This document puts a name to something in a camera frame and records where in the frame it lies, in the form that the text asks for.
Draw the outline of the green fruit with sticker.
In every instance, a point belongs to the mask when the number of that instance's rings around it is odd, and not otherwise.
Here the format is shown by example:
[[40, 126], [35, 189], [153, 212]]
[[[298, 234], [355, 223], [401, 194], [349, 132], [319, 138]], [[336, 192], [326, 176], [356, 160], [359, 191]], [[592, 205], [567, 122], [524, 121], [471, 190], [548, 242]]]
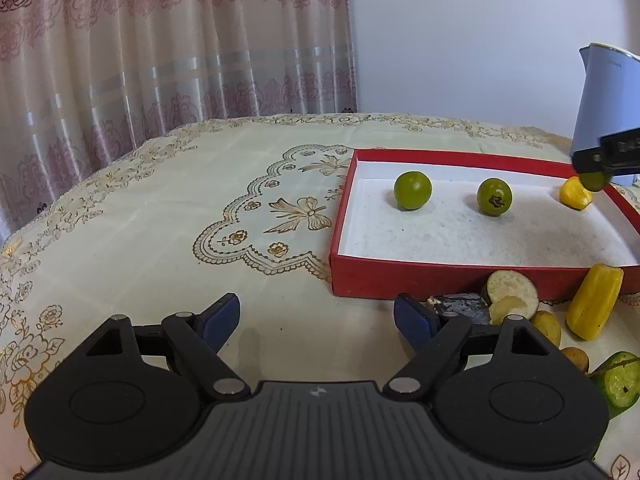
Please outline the green fruit with sticker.
[[511, 188], [506, 181], [489, 178], [478, 187], [476, 200], [478, 208], [483, 214], [500, 217], [510, 209], [513, 197]]

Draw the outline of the green cucumber chunk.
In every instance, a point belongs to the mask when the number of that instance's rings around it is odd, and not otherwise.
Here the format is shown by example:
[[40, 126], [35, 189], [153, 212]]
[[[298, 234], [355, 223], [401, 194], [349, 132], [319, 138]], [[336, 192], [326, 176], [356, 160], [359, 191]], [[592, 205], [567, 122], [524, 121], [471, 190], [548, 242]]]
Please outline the green cucumber chunk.
[[639, 400], [639, 358], [631, 352], [612, 354], [589, 378], [605, 400], [609, 419], [625, 413]]

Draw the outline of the small brown longan fruit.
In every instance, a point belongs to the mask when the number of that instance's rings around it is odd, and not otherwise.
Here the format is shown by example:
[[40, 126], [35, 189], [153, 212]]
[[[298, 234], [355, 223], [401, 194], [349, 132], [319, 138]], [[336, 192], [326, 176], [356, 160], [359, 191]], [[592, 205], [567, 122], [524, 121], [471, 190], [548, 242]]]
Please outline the small brown longan fruit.
[[561, 350], [561, 353], [563, 356], [566, 356], [582, 374], [585, 375], [589, 372], [589, 356], [584, 350], [577, 347], [565, 347]]

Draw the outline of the light blue electric kettle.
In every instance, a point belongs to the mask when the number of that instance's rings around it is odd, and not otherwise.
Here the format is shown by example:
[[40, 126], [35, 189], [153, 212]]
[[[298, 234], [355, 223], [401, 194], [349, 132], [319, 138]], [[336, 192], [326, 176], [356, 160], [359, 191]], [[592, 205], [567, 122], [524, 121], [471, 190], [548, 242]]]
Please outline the light blue electric kettle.
[[593, 42], [579, 50], [585, 69], [570, 160], [575, 150], [600, 148], [602, 136], [639, 128], [639, 57]]

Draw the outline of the dark skinned cut chunk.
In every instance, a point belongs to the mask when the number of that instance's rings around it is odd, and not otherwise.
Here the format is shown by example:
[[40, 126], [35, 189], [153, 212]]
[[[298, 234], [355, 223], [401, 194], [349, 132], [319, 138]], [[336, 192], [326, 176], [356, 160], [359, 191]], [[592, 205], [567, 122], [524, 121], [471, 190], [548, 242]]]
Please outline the dark skinned cut chunk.
[[539, 306], [535, 285], [516, 271], [498, 270], [491, 273], [483, 287], [482, 296], [488, 303], [492, 325], [500, 325], [509, 314], [532, 318]]

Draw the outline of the round green fruit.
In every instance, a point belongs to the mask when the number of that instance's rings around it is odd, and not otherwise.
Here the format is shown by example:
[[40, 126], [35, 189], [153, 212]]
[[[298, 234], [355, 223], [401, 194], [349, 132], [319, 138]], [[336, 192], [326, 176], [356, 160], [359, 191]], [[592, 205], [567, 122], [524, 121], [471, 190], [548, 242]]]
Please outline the round green fruit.
[[407, 171], [394, 183], [394, 197], [399, 208], [417, 210], [422, 208], [432, 196], [432, 182], [421, 171]]

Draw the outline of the patterned pink curtain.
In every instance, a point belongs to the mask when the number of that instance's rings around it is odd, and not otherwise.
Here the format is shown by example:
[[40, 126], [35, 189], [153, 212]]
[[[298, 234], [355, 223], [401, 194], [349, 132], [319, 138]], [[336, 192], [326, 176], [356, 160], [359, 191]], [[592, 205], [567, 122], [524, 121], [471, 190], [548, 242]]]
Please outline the patterned pink curtain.
[[190, 122], [356, 107], [348, 0], [1, 0], [1, 234]]

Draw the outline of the small green lime half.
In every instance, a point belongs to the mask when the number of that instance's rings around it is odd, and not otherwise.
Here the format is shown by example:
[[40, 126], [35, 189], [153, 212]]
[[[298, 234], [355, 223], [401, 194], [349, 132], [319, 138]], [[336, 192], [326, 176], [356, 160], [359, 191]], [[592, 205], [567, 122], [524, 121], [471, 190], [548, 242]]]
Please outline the small green lime half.
[[578, 174], [580, 184], [589, 192], [600, 192], [610, 182], [611, 178], [602, 171]]

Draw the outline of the yellow-green small fruit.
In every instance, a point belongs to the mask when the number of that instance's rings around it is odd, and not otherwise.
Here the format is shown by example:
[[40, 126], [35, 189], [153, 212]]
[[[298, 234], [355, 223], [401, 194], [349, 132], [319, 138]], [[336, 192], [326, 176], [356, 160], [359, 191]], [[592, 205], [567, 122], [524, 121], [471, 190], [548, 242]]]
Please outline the yellow-green small fruit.
[[549, 311], [539, 310], [531, 318], [530, 322], [539, 330], [556, 348], [559, 348], [562, 330], [558, 319]]

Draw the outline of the long yellow fruit chunk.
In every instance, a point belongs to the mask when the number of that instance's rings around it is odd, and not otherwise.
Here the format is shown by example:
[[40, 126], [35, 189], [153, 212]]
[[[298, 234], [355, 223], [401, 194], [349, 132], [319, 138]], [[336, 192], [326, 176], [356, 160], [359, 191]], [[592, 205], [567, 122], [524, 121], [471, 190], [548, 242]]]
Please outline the long yellow fruit chunk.
[[622, 288], [624, 271], [603, 263], [586, 274], [567, 309], [568, 329], [580, 339], [595, 340], [608, 322]]

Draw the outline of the yellow fruit piece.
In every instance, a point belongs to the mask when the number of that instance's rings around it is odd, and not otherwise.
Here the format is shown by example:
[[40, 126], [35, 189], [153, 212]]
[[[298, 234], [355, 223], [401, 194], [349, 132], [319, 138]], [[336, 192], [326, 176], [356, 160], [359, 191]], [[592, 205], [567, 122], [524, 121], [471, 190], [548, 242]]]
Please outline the yellow fruit piece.
[[561, 186], [559, 201], [574, 210], [584, 210], [592, 203], [592, 193], [580, 182], [578, 177], [570, 177]]

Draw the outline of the red shallow box tray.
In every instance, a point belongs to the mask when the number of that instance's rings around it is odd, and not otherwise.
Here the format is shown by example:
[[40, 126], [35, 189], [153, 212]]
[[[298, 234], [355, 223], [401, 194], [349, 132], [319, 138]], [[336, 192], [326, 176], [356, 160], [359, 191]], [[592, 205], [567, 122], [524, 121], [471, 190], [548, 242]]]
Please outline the red shallow box tray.
[[[403, 210], [396, 179], [421, 171], [432, 196]], [[596, 263], [624, 271], [620, 291], [639, 289], [639, 213], [612, 186], [577, 211], [559, 201], [573, 177], [566, 162], [480, 153], [357, 150], [352, 154], [330, 246], [336, 296], [418, 299], [475, 292], [497, 270], [514, 270], [542, 300], [573, 297]], [[476, 192], [489, 178], [510, 186], [512, 205], [483, 214]]]

